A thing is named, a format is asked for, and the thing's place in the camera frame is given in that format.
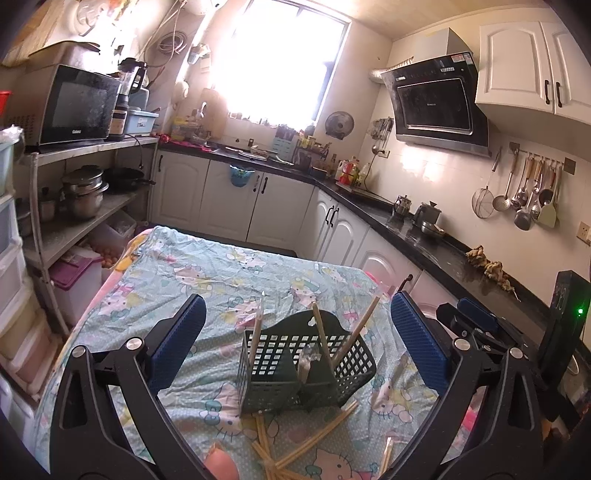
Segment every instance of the cabinet door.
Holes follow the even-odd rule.
[[[553,112],[552,92],[550,60],[539,22],[480,27],[476,103]]]
[[[554,112],[591,124],[591,66],[587,58],[564,25],[542,23],[542,29],[554,79]]]
[[[314,186],[265,173],[248,230],[248,242],[293,250]]]
[[[209,160],[171,152],[158,156],[150,221],[196,232]]]
[[[342,205],[335,206],[329,221],[329,231],[318,260],[350,267],[369,225]]]
[[[335,209],[335,203],[322,190],[318,188],[314,190],[294,248],[299,258],[318,259],[330,228],[328,217]]]
[[[398,288],[412,274],[413,279],[404,286],[405,291],[411,291],[421,274],[420,268],[371,229],[359,248],[353,266],[363,270],[376,283],[382,283],[386,291],[392,286]]]
[[[246,241],[261,177],[256,171],[245,186],[236,187],[230,180],[230,165],[212,161],[207,172],[198,231]]]
[[[413,289],[410,291],[417,306],[425,317],[437,320],[437,307],[442,303],[450,303],[457,306],[457,298],[449,293],[437,280],[423,271]]]

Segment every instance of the ceiling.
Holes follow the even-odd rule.
[[[543,0],[315,0],[397,40],[457,15],[491,7],[543,5]]]

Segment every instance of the microwave oven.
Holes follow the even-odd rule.
[[[120,87],[107,75],[51,65],[19,78],[5,119],[24,130],[28,148],[104,140]]]

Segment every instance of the frying pan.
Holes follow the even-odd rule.
[[[144,172],[134,168],[107,168],[103,178],[118,192],[134,192],[140,185],[156,185],[153,180],[144,178]]]

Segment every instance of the basket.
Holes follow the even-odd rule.
[[[334,314],[321,310],[321,315],[330,354],[334,356],[350,333]],[[334,372],[320,348],[322,358],[312,362],[307,382],[298,381],[296,365],[300,352],[309,343],[320,343],[316,325],[310,325],[311,319],[312,311],[305,310],[262,330],[253,368],[248,362],[253,332],[244,332],[238,368],[241,414],[341,407],[374,377],[375,360],[358,337]]]

